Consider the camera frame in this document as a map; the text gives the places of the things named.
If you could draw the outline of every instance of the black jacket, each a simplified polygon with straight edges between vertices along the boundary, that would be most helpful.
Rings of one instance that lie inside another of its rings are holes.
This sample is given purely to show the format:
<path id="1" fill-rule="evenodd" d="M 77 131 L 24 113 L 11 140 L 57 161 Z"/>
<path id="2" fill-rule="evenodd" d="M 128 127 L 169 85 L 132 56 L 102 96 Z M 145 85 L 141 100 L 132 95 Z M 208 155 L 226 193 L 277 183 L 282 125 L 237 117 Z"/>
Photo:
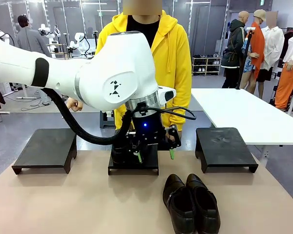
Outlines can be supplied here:
<path id="1" fill-rule="evenodd" d="M 244 29 L 245 24 L 241 21 L 234 19 L 230 25 L 230 38 L 228 40 L 228 48 L 221 61 L 224 67 L 239 67 L 240 59 L 242 58 L 242 46 L 244 38 L 247 33 Z"/>

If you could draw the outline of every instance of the shoe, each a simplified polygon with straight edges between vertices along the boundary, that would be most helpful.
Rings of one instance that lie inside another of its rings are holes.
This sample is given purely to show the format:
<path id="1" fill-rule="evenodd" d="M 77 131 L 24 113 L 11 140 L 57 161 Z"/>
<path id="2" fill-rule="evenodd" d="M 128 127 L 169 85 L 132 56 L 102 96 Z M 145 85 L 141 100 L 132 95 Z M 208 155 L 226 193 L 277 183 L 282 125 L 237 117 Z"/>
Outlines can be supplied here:
<path id="1" fill-rule="evenodd" d="M 195 227 L 198 234 L 217 234 L 220 228 L 220 216 L 214 194 L 195 174 L 188 176 L 187 188 L 190 189 L 195 204 Z"/>
<path id="2" fill-rule="evenodd" d="M 163 202 L 169 211 L 176 234 L 195 233 L 195 205 L 190 190 L 175 174 L 165 183 Z"/>

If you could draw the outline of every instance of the white table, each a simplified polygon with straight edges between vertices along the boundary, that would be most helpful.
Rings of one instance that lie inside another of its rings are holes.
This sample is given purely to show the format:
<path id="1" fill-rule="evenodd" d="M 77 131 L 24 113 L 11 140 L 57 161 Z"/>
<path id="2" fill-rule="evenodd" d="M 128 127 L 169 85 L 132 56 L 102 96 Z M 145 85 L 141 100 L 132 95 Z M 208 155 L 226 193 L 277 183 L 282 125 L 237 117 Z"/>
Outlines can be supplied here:
<path id="1" fill-rule="evenodd" d="M 247 145 L 293 145 L 293 118 L 265 101 L 236 89 L 192 89 L 192 95 L 217 128 L 238 129 Z"/>

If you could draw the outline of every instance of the hand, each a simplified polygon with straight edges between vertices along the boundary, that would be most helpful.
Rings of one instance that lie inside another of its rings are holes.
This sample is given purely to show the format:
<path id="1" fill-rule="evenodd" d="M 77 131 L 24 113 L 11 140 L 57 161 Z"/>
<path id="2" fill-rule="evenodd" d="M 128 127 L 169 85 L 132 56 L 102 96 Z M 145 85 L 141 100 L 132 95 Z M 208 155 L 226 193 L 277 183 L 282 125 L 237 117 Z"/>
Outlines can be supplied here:
<path id="1" fill-rule="evenodd" d="M 66 106 L 68 109 L 72 109 L 74 112 L 76 112 L 81 111 L 83 109 L 84 104 L 81 101 L 77 101 L 69 97 Z"/>
<path id="2" fill-rule="evenodd" d="M 178 135 L 179 135 L 179 139 L 181 141 L 181 136 L 182 136 L 182 131 L 178 131 Z M 171 141 L 175 141 L 175 138 L 171 135 L 169 135 L 168 133 L 166 133 L 166 136 L 168 139 L 170 139 Z"/>
<path id="3" fill-rule="evenodd" d="M 293 60 L 290 60 L 287 64 L 287 71 L 291 71 L 293 69 Z"/>
<path id="4" fill-rule="evenodd" d="M 250 53 L 250 57 L 251 58 L 258 59 L 259 58 L 259 54 L 258 53 Z"/>

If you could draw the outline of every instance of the orange pants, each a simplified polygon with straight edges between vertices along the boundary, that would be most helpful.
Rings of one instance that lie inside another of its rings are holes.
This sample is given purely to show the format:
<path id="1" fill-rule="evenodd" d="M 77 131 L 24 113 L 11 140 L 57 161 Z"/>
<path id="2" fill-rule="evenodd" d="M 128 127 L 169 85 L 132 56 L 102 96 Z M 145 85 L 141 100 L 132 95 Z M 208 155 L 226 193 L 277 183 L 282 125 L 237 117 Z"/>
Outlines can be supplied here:
<path id="1" fill-rule="evenodd" d="M 278 89 L 275 94 L 274 103 L 278 109 L 285 109 L 287 107 L 289 97 L 293 90 L 293 69 L 291 71 L 287 71 L 287 65 L 288 63 L 286 62 L 284 64 Z"/>

